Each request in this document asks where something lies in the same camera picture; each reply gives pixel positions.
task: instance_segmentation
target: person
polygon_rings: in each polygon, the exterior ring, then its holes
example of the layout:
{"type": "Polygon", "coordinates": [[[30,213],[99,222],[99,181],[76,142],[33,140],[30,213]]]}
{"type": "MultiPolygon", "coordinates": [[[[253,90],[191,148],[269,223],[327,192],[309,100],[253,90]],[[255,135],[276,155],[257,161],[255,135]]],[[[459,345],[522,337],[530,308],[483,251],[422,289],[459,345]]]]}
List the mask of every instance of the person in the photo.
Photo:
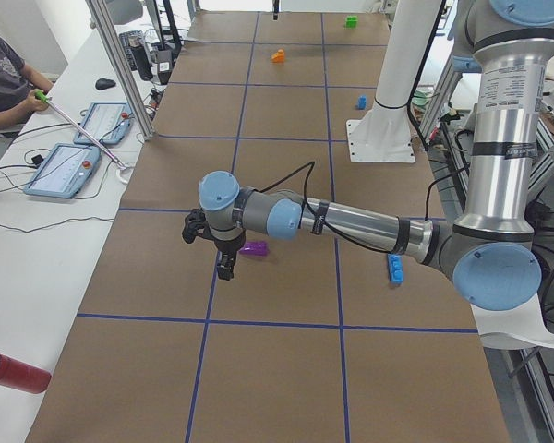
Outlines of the person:
{"type": "Polygon", "coordinates": [[[0,129],[26,122],[47,104],[35,98],[35,91],[47,93],[54,84],[30,66],[0,38],[0,129]]]}

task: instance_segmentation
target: white pole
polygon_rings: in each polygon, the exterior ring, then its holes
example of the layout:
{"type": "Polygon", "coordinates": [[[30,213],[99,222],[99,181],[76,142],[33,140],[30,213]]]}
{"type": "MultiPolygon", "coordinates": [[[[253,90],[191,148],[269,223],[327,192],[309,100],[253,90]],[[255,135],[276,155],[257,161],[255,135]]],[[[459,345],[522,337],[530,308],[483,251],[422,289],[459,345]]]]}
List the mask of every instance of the white pole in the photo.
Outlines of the white pole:
{"type": "Polygon", "coordinates": [[[373,107],[347,121],[351,162],[415,162],[406,103],[441,2],[398,3],[373,107]]]}

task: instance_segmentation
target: brown paper surface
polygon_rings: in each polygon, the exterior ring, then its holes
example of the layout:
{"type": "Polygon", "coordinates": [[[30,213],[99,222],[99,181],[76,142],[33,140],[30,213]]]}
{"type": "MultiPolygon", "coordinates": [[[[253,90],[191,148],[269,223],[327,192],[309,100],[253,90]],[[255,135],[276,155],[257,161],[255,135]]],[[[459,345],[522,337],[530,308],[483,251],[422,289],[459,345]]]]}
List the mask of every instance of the brown paper surface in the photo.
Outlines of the brown paper surface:
{"type": "MultiPolygon", "coordinates": [[[[470,306],[435,270],[404,258],[392,287],[385,256],[248,233],[269,255],[218,281],[213,244],[181,239],[214,170],[262,188],[316,161],[311,197],[424,215],[426,154],[349,161],[346,120],[371,104],[389,32],[345,17],[195,19],[29,442],[509,441],[470,306]]],[[[436,192],[430,206],[442,217],[436,192]]]]}

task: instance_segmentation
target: blue block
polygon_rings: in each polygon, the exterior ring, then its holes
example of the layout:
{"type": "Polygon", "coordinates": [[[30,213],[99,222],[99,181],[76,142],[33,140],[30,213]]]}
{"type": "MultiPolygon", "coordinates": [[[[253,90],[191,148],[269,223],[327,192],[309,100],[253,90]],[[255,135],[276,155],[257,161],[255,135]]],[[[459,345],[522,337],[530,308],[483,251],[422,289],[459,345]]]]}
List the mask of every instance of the blue block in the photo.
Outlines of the blue block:
{"type": "Polygon", "coordinates": [[[392,283],[401,284],[404,281],[403,262],[400,256],[388,254],[388,272],[392,283]]]}
{"type": "Polygon", "coordinates": [[[367,106],[367,97],[365,95],[360,95],[359,99],[357,100],[357,105],[355,106],[357,109],[366,109],[367,106]]]}

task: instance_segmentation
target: metal frame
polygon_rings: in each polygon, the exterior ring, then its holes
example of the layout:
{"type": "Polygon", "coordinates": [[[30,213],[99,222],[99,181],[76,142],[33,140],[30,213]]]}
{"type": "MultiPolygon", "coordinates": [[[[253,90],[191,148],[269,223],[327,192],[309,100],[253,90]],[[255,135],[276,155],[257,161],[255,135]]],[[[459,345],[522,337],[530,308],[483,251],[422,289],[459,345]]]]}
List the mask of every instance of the metal frame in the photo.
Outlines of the metal frame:
{"type": "Polygon", "coordinates": [[[452,60],[448,57],[441,71],[440,80],[435,88],[435,93],[421,120],[420,129],[425,137],[428,137],[433,132],[433,128],[441,117],[440,111],[442,106],[450,100],[450,97],[453,95],[461,79],[462,73],[453,70],[452,60]]]}
{"type": "Polygon", "coordinates": [[[154,127],[148,113],[146,113],[138,86],[127,64],[125,53],[117,37],[117,31],[114,28],[107,5],[104,0],[86,0],[86,4],[101,35],[102,44],[109,55],[111,65],[113,65],[114,72],[117,74],[119,83],[121,83],[133,115],[138,121],[144,140],[150,140],[154,136],[154,127]]]}
{"type": "Polygon", "coordinates": [[[201,10],[201,5],[199,4],[199,0],[187,0],[187,7],[188,7],[188,16],[193,21],[193,18],[198,14],[198,12],[201,10]]]}

